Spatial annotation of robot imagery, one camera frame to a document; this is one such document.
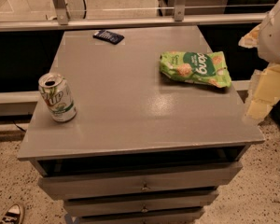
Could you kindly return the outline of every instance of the green package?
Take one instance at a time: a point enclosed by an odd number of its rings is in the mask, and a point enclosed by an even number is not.
[[[222,51],[208,54],[166,51],[161,54],[160,71],[176,81],[202,83],[219,88],[231,85]]]

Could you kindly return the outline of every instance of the drawer knob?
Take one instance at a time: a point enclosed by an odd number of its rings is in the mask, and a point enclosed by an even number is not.
[[[141,212],[142,212],[142,213],[147,213],[147,212],[148,212],[148,209],[147,209],[145,206],[143,206]]]
[[[141,190],[142,190],[142,191],[148,191],[148,190],[150,190],[150,187],[148,187],[147,184],[145,183],[145,184],[143,185],[143,187],[141,188]]]

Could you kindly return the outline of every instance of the person's foot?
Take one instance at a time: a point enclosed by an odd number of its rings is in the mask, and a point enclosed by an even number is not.
[[[14,204],[3,216],[0,224],[21,224],[24,219],[24,208],[19,204]]]

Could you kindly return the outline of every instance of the small black device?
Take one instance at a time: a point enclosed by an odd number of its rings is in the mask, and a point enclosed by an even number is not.
[[[123,35],[115,34],[107,30],[100,30],[93,35],[93,38],[97,38],[103,41],[110,42],[114,45],[118,44],[124,38]]]

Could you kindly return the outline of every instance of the gray tabletop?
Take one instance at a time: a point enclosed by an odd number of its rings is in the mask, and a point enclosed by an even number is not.
[[[242,122],[233,87],[183,84],[160,73],[163,51],[211,51],[196,26],[115,30],[125,36],[116,46],[93,39],[94,32],[65,32],[51,68],[68,80],[77,116],[57,123],[40,99],[20,160],[263,141],[258,127]]]

